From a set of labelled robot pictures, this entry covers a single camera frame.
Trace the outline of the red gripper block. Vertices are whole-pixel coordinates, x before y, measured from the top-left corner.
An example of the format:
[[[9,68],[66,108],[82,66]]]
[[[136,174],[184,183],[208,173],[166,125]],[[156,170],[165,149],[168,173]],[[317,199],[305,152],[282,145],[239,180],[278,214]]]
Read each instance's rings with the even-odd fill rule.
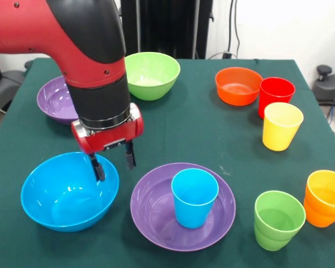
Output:
[[[81,151],[89,156],[96,181],[105,181],[106,178],[103,167],[94,154],[96,152],[125,143],[128,168],[133,169],[136,166],[132,140],[143,134],[144,122],[135,103],[130,104],[128,120],[118,126],[105,130],[91,130],[76,120],[71,123],[71,130]]]

